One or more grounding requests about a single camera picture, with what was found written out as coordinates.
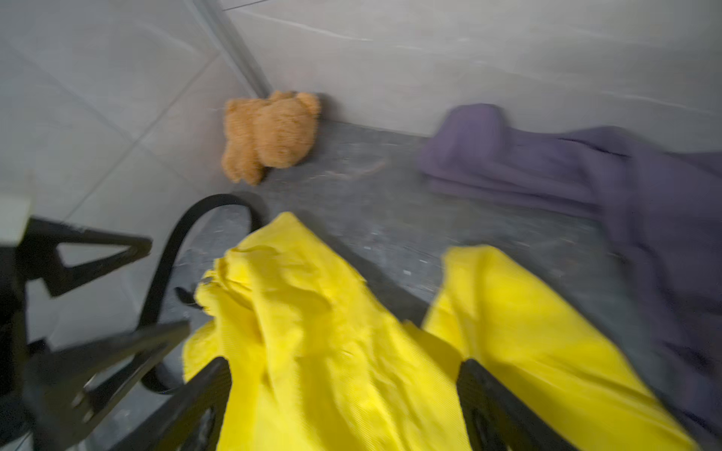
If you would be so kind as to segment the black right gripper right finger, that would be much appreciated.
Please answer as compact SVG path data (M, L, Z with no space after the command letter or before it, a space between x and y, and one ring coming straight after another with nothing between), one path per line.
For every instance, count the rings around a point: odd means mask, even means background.
M474 450L573 450L479 362L462 362L456 383Z

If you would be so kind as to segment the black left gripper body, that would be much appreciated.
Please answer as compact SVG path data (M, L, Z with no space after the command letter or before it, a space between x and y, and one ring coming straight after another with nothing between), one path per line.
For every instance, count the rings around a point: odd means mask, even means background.
M22 244L1 245L1 445L28 430L23 402L28 359Z

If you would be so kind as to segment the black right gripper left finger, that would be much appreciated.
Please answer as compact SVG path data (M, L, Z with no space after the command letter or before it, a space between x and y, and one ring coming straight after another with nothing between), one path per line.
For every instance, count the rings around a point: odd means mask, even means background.
M217 449L231 385L229 363L225 358L217 357L113 448Z

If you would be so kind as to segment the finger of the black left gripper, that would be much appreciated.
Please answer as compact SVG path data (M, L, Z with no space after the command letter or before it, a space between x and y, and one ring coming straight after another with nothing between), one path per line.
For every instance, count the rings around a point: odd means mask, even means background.
M150 255L152 239L32 218L24 235L24 280L58 297Z
M156 324L31 357L24 407L35 450L67 450L101 421L190 333L186 321Z

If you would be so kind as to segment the black leather belt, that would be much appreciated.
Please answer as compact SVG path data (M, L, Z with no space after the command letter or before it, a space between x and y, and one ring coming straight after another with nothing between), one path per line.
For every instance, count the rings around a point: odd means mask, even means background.
M264 226L264 221L267 220L268 210L262 198L250 192L209 195L197 201L184 213L178 223L176 223L165 244L158 266L150 282L150 288L139 316L137 330L152 327L159 323L165 293L171 280L176 258L192 227L202 216L211 210L227 206L239 206L247 209L250 216L250 226L246 234L260 229ZM182 304L200 308L195 304L195 301L192 301L190 291L177 287L176 294ZM146 389L150 390L150 392L159 395L170 395L183 384L180 378L171 376L168 366L163 362L152 368L142 378L141 383Z

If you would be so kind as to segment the yellow trousers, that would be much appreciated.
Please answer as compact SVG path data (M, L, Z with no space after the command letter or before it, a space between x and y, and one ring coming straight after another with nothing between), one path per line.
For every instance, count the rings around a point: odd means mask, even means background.
M231 368L222 450L467 450L462 362L487 369L580 450L694 450L620 350L492 246L453 247L421 326L293 214L224 257L196 292L210 320L184 379Z

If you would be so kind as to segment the purple jacket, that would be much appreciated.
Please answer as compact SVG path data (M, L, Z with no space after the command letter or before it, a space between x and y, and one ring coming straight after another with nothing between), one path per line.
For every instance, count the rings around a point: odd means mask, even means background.
M490 104L453 109L417 157L434 191L600 222L630 266L671 405L721 436L721 156L669 153L616 127L514 129Z

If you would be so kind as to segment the brown teddy bear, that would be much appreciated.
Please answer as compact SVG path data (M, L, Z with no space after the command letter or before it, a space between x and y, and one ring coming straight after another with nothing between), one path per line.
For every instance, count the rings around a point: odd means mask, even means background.
M265 170L297 165L313 148L322 112L316 95L276 91L268 98L225 104L221 165L234 183L261 183Z

